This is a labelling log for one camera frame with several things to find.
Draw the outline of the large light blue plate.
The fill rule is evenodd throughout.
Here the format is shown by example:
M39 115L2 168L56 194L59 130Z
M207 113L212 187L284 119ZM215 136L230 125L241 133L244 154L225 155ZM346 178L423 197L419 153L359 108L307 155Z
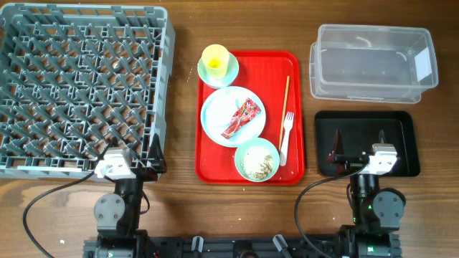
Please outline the large light blue plate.
M222 133L230 126L232 116L242 107L246 99L251 99L260 112L243 125L230 139ZM266 110L262 100L244 87L229 86L214 91L201 108L201 125L207 136L224 147L236 148L245 141L260 136L266 124Z

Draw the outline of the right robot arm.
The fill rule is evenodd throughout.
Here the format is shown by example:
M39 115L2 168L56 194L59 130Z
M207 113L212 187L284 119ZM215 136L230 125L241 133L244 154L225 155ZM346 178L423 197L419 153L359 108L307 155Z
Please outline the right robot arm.
M350 178L346 195L353 214L352 225L343 225L335 236L333 253L337 257L397 258L402 256L400 228L406 198L394 188L381 188L379 177L392 171L398 161L392 144L372 145L371 153L347 156L341 131L335 132L333 150L327 162L338 165L338 174Z

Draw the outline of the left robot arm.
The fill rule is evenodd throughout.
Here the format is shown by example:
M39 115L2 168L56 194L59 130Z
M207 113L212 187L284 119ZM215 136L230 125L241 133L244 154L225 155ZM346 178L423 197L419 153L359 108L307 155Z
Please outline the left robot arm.
M84 242L84 257L160 257L146 230L138 228L145 182L167 172L159 136L155 134L147 154L148 166L131 168L133 158L114 138L98 157L95 174L115 184L114 192L100 197L94 207L98 236Z

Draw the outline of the red snack wrapper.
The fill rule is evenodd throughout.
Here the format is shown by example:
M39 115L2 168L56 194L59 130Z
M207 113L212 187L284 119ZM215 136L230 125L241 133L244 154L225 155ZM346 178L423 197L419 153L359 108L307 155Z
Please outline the red snack wrapper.
M222 132L222 136L226 139L233 137L241 127L249 123L261 112L260 107L250 98L247 98L242 106L231 117L229 127Z

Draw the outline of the rice and food scraps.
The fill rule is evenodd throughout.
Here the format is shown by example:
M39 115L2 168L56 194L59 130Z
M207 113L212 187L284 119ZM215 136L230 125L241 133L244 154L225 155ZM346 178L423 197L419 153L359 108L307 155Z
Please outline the rice and food scraps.
M261 181L273 172L274 159L267 148L249 147L242 157L243 171L250 180Z

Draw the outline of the green bowl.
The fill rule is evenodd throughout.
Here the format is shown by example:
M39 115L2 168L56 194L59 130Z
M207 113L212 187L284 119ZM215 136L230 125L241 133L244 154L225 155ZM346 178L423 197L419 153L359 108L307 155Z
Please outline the green bowl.
M274 166L273 166L272 174L270 176L268 176L266 179L261 180L261 181L252 181L252 180L250 180L248 177L246 177L246 175L245 175L245 173L243 171L243 167L242 167L242 157L243 157L243 155L245 154L246 150L249 147L253 147L253 146L262 146L263 148L267 148L270 151L270 154L273 156L273 159L274 159ZM276 147L269 140L266 140L264 138L250 139L250 140L242 143L237 148L237 150L235 152L235 167L236 167L238 173L243 178L245 178L246 180L248 180L250 182L264 183L264 182L268 181L269 179L271 179L277 173L277 171L279 169L279 166L280 166L280 156L279 156L278 150L276 149Z

